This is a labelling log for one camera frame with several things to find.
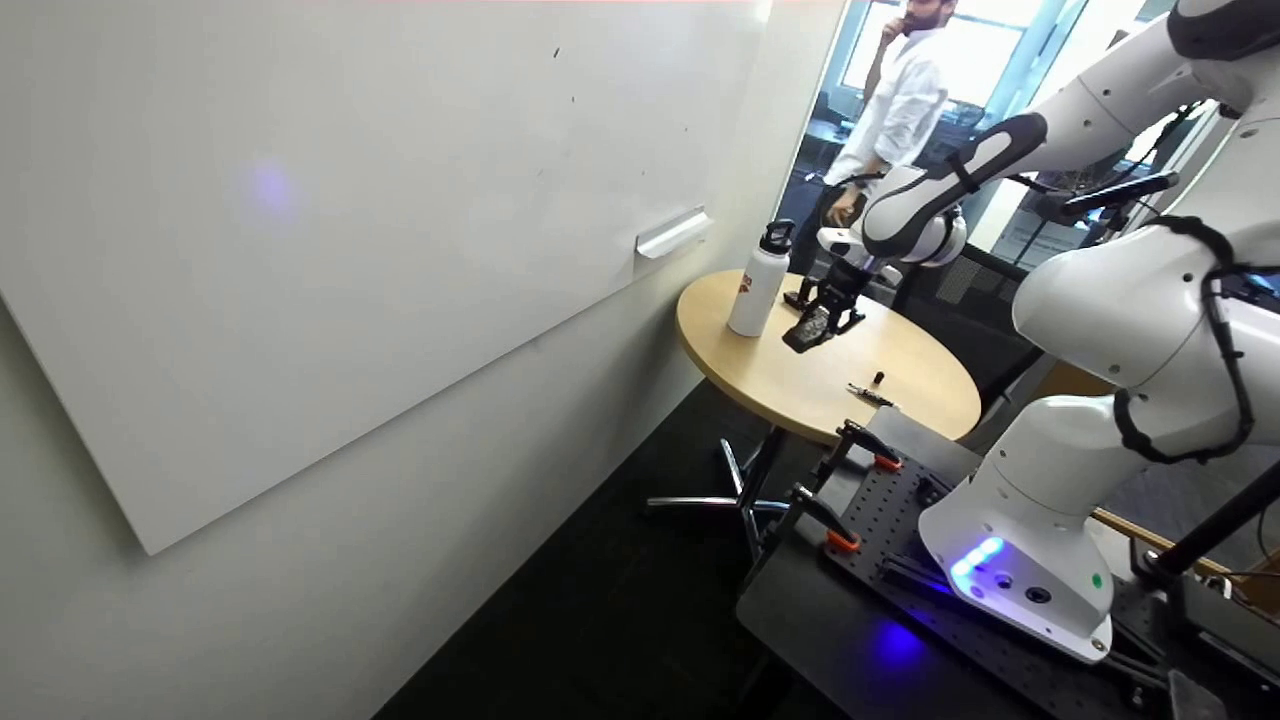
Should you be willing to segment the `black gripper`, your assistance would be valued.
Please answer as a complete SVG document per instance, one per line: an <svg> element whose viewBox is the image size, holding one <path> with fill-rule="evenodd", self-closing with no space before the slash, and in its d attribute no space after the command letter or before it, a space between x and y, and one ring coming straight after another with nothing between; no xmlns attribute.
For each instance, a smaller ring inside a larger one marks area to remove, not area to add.
<svg viewBox="0 0 1280 720"><path fill-rule="evenodd" d="M871 283L871 268L865 261L831 261L823 279L806 276L794 292L783 292L783 306L798 312L811 306L829 308L823 328L831 338L843 338L865 320L858 299L865 296L868 283Z"/></svg>

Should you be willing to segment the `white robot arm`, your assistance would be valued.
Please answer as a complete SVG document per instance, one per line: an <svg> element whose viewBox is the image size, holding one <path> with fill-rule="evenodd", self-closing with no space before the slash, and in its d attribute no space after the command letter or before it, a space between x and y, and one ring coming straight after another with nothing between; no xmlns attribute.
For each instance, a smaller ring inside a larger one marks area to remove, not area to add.
<svg viewBox="0 0 1280 720"><path fill-rule="evenodd" d="M1149 464L1269 443L1280 418L1280 320L1234 299L1234 273L1280 266L1280 0L1178 0L940 168L895 168L861 216L861 243L915 266L945 212L1018 173L1081 173L1189 102L1234 138L1149 224L1036 266L1011 328L1107 390L1021 408L948 495L915 522L951 594L1098 663L1112 654L1112 578L1085 517Z"/></svg>

